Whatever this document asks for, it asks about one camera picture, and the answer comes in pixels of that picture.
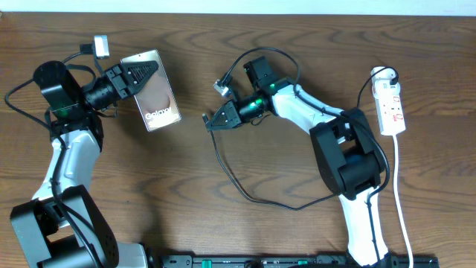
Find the rose gold Galaxy smartphone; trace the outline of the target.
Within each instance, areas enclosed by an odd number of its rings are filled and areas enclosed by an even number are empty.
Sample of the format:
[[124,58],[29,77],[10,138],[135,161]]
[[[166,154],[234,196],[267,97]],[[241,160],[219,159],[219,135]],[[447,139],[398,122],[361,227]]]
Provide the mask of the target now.
[[157,50],[146,51],[125,57],[122,63],[141,63],[154,61],[158,69],[147,81],[142,90],[135,95],[135,101],[141,112],[148,132],[178,123],[181,120],[178,104]]

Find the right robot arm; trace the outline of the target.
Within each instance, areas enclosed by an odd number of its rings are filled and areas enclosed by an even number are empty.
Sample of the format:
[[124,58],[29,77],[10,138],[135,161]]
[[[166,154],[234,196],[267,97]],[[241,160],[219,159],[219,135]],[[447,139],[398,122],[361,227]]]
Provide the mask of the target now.
[[379,267],[389,258],[380,226],[378,195],[388,184],[389,162],[357,108],[335,108],[306,93],[297,78],[280,78],[265,57],[243,68],[254,92],[240,98],[226,71],[213,85],[231,96],[212,118],[209,133],[251,124],[267,112],[291,121],[309,135],[319,174],[339,198],[347,226],[347,252],[360,267]]

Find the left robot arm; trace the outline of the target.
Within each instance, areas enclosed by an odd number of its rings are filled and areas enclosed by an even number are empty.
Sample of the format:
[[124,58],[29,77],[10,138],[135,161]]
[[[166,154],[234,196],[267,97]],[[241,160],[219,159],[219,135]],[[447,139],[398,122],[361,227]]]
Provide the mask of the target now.
[[158,70],[155,61],[120,63],[80,86],[74,65],[49,61],[33,74],[49,104],[39,122],[54,153],[31,201],[10,221],[29,267],[159,267],[141,243],[119,243],[89,193],[103,148],[103,109],[139,93]]

